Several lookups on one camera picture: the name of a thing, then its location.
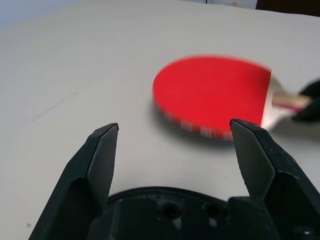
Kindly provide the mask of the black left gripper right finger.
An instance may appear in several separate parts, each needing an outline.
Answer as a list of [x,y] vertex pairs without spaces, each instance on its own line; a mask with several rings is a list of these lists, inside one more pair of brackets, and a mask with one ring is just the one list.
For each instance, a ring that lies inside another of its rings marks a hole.
[[320,238],[320,194],[309,178],[263,128],[230,121],[239,169],[251,197],[263,200],[283,240]]

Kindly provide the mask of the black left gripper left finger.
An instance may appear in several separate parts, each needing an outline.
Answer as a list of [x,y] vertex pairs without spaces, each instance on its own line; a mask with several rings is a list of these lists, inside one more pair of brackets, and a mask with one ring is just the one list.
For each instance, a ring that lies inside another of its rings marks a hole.
[[115,169],[119,126],[96,129],[64,168],[31,240],[85,240],[107,207]]

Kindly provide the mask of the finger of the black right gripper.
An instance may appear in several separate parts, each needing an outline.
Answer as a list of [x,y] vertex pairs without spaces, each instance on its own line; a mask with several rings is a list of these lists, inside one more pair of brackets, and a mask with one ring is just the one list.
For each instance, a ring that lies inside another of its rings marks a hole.
[[299,95],[310,97],[315,100],[320,97],[320,79],[317,78],[310,82],[302,91],[300,91]]
[[306,108],[291,118],[296,122],[314,123],[320,121],[320,99],[315,98]]

